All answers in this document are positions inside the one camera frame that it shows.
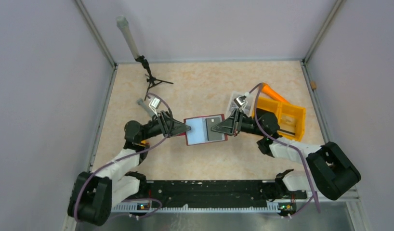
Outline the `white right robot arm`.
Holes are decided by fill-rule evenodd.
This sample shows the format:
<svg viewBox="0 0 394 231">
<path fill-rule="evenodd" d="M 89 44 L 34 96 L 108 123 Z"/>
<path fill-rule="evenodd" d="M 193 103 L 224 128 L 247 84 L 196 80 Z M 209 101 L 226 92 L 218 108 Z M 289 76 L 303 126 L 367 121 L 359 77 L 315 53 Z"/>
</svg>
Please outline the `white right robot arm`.
<svg viewBox="0 0 394 231">
<path fill-rule="evenodd" d="M 337 200 L 361 180 L 360 172 L 338 144 L 329 141 L 324 145 L 311 145 L 287 139 L 279 135 L 277 116 L 272 112 L 259 109 L 258 114 L 248 117 L 235 109 L 210 130 L 229 136 L 240 132 L 262 135 L 257 141 L 262 154 L 302 164 L 303 172 L 288 170 L 282 175 L 288 191 L 315 191 Z"/>
</svg>

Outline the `small brown wall knob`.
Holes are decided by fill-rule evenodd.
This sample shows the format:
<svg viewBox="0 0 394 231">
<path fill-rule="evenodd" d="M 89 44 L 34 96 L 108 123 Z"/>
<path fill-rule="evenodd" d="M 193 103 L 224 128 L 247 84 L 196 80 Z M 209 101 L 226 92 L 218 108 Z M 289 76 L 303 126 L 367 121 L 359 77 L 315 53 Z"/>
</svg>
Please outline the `small brown wall knob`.
<svg viewBox="0 0 394 231">
<path fill-rule="evenodd" d="M 316 90 L 316 88 L 317 88 L 317 85 L 314 81 L 310 81 L 310 86 L 311 86 L 312 90 Z"/>
</svg>

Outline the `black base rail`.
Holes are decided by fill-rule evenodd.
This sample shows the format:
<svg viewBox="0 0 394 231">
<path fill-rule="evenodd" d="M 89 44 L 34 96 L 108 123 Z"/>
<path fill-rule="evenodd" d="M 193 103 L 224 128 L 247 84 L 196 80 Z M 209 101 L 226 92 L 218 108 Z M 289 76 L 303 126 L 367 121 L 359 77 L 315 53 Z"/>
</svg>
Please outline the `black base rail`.
<svg viewBox="0 0 394 231">
<path fill-rule="evenodd" d="M 279 199 L 306 199 L 307 194 L 275 180 L 146 180 L 128 198 L 153 198 L 164 208 L 257 208 Z"/>
</svg>

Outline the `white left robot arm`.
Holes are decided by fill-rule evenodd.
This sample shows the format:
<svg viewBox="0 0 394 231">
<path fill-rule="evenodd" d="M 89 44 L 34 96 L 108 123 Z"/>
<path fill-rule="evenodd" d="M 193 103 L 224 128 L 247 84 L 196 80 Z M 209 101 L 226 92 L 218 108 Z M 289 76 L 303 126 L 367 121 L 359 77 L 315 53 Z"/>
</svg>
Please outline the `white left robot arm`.
<svg viewBox="0 0 394 231">
<path fill-rule="evenodd" d="M 74 183 L 67 214 L 77 222 L 102 226 L 117 204 L 138 193 L 140 180 L 127 173 L 140 165 L 142 157 L 153 146 L 141 143 L 149 138 L 163 135 L 163 139 L 191 130 L 189 125 L 162 111 L 148 123 L 142 125 L 131 120 L 124 126 L 125 145 L 119 154 L 94 172 L 81 172 Z"/>
</svg>

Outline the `grey tube on tripod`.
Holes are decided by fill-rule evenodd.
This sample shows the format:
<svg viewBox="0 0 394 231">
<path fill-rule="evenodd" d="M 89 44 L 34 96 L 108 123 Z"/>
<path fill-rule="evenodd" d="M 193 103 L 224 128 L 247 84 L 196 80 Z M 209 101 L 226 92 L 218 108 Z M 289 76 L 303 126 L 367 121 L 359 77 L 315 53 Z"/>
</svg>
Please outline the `grey tube on tripod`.
<svg viewBox="0 0 394 231">
<path fill-rule="evenodd" d="M 138 48 L 135 44 L 135 40 L 132 36 L 132 33 L 130 31 L 129 22 L 127 21 L 126 17 L 118 16 L 116 18 L 116 23 L 117 23 L 117 27 L 120 29 L 122 35 L 125 38 L 125 41 L 132 53 L 134 60 L 137 61 L 140 57 L 140 54 L 139 54 Z"/>
</svg>

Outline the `red card holder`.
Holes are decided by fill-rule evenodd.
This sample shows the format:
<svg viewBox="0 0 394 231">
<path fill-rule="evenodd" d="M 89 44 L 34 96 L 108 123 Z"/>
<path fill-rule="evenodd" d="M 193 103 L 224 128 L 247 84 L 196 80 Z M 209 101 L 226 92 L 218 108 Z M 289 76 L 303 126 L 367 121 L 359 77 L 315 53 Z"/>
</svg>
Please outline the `red card holder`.
<svg viewBox="0 0 394 231">
<path fill-rule="evenodd" d="M 223 120 L 224 114 L 185 118 L 184 123 L 191 128 L 185 133 L 186 145 L 193 146 L 227 141 L 228 136 L 226 134 L 211 130 L 212 127 L 218 125 Z"/>
</svg>

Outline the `white plastic bin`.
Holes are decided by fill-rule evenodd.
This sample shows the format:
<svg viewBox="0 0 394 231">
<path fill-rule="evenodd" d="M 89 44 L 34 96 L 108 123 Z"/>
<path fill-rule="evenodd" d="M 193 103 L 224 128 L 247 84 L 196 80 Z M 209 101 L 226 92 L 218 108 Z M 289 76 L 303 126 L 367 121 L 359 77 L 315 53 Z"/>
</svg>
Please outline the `white plastic bin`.
<svg viewBox="0 0 394 231">
<path fill-rule="evenodd" d="M 249 94 L 248 92 L 241 93 L 238 91 L 233 91 L 230 96 L 225 116 L 230 116 L 235 109 L 241 109 L 245 115 L 250 117 L 253 111 L 253 103 L 254 96 L 252 94 Z"/>
</svg>

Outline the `orange plastic cylinder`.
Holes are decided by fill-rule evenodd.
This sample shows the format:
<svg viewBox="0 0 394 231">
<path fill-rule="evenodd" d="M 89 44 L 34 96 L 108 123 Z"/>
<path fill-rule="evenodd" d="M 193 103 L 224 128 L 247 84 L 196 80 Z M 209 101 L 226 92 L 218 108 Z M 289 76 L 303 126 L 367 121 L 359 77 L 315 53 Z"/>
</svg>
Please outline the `orange plastic cylinder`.
<svg viewBox="0 0 394 231">
<path fill-rule="evenodd" d="M 263 83 L 262 93 L 269 96 L 271 99 L 282 102 L 282 103 L 289 103 L 284 97 L 278 94 L 275 90 L 273 90 L 268 84 Z"/>
</svg>

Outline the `grey toy block bar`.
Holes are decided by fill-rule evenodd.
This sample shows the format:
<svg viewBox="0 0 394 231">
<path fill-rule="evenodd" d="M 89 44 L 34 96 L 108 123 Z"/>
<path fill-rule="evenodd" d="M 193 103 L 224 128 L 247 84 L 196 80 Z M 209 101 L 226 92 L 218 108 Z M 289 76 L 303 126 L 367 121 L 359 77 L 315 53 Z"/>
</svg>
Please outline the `grey toy block bar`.
<svg viewBox="0 0 394 231">
<path fill-rule="evenodd" d="M 136 102 L 137 102 L 137 104 L 138 104 L 139 106 L 141 106 L 141 107 L 147 112 L 147 114 L 148 114 L 151 118 L 153 118 L 153 116 L 156 115 L 155 112 L 154 112 L 148 105 L 145 104 L 145 102 L 144 102 L 143 99 L 138 99 Z"/>
</svg>

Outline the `yellow plastic double bin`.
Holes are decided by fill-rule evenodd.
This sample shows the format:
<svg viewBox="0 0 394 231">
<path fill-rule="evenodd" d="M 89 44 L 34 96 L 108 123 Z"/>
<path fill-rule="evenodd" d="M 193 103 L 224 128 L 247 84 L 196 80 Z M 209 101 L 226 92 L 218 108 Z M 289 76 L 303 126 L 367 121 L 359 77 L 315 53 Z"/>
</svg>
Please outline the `yellow plastic double bin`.
<svg viewBox="0 0 394 231">
<path fill-rule="evenodd" d="M 306 109 L 263 97 L 258 98 L 258 119 L 264 114 L 273 113 L 280 126 L 278 133 L 291 140 L 301 141 L 305 131 Z"/>
</svg>

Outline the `black mini tripod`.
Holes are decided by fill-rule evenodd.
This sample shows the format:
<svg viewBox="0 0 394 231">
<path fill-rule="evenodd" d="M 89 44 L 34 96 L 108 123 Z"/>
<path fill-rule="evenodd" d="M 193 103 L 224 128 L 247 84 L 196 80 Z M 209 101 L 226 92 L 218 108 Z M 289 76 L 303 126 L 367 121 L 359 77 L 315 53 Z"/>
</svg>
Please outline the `black mini tripod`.
<svg viewBox="0 0 394 231">
<path fill-rule="evenodd" d="M 155 87 L 155 86 L 157 86 L 157 85 L 159 85 L 161 83 L 173 84 L 173 82 L 161 80 L 161 79 L 158 79 L 158 78 L 154 77 L 152 75 L 149 62 L 143 55 L 139 56 L 138 58 L 135 58 L 135 61 L 139 62 L 142 65 L 142 67 L 147 71 L 147 74 L 145 74 L 145 76 L 146 76 L 146 81 L 148 82 L 148 87 L 147 87 L 147 90 L 146 90 L 146 94 L 145 94 L 144 100 L 147 99 L 147 94 L 149 93 L 149 90 L 151 88 L 153 88 L 153 87 Z"/>
</svg>

